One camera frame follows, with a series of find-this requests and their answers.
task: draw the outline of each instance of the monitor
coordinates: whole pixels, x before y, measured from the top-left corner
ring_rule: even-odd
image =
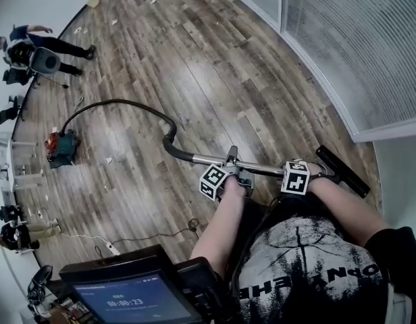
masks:
[[[67,265],[59,275],[106,324],[204,323],[184,296],[178,273],[158,245]]]

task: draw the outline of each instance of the blue screen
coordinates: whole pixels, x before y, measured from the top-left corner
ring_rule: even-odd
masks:
[[[190,317],[157,274],[74,288],[106,323],[148,323]]]

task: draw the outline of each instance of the table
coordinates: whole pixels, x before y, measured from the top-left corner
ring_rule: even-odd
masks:
[[[31,142],[14,142],[12,140],[8,141],[7,145],[7,166],[8,166],[8,181],[10,184],[10,191],[13,192],[15,190],[24,190],[27,188],[33,188],[39,186],[39,184],[27,184],[27,185],[19,185],[18,180],[34,180],[41,178],[43,176],[43,170],[39,174],[29,174],[29,175],[15,175],[15,167],[14,167],[14,160],[13,160],[13,146],[33,146],[36,147],[37,143]]]

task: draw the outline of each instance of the khaki pants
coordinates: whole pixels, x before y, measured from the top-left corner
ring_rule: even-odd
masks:
[[[27,224],[26,227],[28,228],[31,241],[47,239],[61,233],[61,228],[57,227],[52,221],[46,224]]]

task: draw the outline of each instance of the white cable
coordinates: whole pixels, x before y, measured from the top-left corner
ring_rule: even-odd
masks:
[[[68,234],[64,234],[64,233],[61,233],[61,235],[64,235],[64,236],[67,236],[67,237],[69,237],[69,238],[78,238],[78,237],[80,237],[80,238],[90,238],[90,239],[102,239],[102,241],[104,241],[105,242],[105,244],[107,244],[107,241],[105,240],[105,239],[103,239],[101,236],[87,236],[87,235],[68,235]]]

